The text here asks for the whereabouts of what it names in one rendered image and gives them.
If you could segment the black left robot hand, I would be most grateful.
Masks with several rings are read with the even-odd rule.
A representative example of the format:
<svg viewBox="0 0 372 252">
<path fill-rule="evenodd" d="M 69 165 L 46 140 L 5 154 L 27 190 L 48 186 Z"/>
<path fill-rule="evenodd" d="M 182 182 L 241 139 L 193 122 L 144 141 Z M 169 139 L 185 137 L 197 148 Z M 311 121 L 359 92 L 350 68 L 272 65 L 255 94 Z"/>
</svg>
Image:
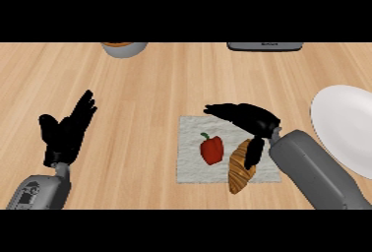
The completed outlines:
<svg viewBox="0 0 372 252">
<path fill-rule="evenodd" d="M 71 114 L 61 121 L 49 114 L 40 116 L 42 137 L 46 142 L 45 166 L 54 167 L 60 162 L 74 163 L 97 110 L 94 93 L 88 90 Z"/>
</svg>

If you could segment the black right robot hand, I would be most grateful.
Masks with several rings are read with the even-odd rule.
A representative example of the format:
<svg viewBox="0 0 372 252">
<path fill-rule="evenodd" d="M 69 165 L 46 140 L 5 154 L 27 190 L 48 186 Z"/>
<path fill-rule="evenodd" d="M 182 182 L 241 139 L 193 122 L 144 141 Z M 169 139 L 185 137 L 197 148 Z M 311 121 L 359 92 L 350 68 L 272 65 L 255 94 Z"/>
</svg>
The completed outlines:
<svg viewBox="0 0 372 252">
<path fill-rule="evenodd" d="M 265 140 L 272 139 L 281 126 L 281 119 L 265 108 L 249 103 L 207 104 L 204 112 L 228 120 L 255 136 L 247 146 L 244 159 L 244 168 L 252 169 L 260 162 Z"/>
</svg>

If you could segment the red bell pepper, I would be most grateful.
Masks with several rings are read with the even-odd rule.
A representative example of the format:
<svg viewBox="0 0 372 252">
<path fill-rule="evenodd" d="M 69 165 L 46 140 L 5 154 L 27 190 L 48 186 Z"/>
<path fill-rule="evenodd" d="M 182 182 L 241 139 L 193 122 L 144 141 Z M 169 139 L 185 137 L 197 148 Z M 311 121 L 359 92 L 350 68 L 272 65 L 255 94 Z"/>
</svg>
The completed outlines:
<svg viewBox="0 0 372 252">
<path fill-rule="evenodd" d="M 201 135 L 206 137 L 206 140 L 201 144 L 201 156 L 209 165 L 219 163 L 224 160 L 225 156 L 225 144 L 224 139 L 216 136 L 215 138 L 203 132 Z"/>
</svg>

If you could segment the white cloth placemat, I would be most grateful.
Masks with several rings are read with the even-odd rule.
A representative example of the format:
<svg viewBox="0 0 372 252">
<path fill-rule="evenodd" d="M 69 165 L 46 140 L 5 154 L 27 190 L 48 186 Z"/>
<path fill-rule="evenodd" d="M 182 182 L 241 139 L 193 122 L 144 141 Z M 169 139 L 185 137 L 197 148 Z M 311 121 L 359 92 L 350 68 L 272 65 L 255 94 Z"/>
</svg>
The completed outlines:
<svg viewBox="0 0 372 252">
<path fill-rule="evenodd" d="M 221 137 L 225 146 L 224 160 L 209 165 L 201 156 L 201 144 L 207 138 Z M 179 117 L 179 143 L 176 180 L 179 183 L 228 183 L 231 155 L 238 145 L 253 135 L 240 129 L 229 121 L 215 116 Z"/>
</svg>

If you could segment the white plate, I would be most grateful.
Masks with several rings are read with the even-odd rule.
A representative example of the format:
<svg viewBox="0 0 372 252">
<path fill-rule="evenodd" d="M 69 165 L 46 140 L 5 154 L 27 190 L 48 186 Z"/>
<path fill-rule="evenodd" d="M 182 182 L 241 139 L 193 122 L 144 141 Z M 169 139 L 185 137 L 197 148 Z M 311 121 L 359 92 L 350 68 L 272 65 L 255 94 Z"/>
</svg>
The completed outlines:
<svg viewBox="0 0 372 252">
<path fill-rule="evenodd" d="M 348 85 L 330 86 L 314 98 L 311 114 L 328 152 L 372 179 L 372 93 Z"/>
</svg>

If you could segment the brown bread loaf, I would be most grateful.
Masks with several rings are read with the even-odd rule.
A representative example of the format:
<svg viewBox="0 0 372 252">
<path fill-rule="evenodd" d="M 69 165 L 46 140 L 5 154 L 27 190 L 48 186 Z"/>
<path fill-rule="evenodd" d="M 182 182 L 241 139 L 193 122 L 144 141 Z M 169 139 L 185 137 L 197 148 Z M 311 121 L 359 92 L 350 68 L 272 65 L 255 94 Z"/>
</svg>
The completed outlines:
<svg viewBox="0 0 372 252">
<path fill-rule="evenodd" d="M 252 168 L 246 168 L 246 154 L 247 154 L 247 147 L 252 140 L 247 139 L 237 147 L 235 151 L 231 155 L 231 162 L 229 162 L 229 188 L 231 193 L 237 194 L 244 187 L 247 186 L 249 181 L 252 180 L 256 174 L 256 166 Z"/>
</svg>

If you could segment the grey bowl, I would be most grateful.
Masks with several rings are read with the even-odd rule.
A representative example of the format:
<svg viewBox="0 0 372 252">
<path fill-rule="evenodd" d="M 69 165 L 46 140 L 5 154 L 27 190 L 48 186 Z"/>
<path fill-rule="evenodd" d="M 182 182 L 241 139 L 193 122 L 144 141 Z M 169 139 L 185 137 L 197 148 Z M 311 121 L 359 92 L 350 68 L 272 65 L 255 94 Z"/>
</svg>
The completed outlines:
<svg viewBox="0 0 372 252">
<path fill-rule="evenodd" d="M 104 42 L 102 47 L 113 57 L 131 58 L 145 50 L 147 42 Z"/>
</svg>

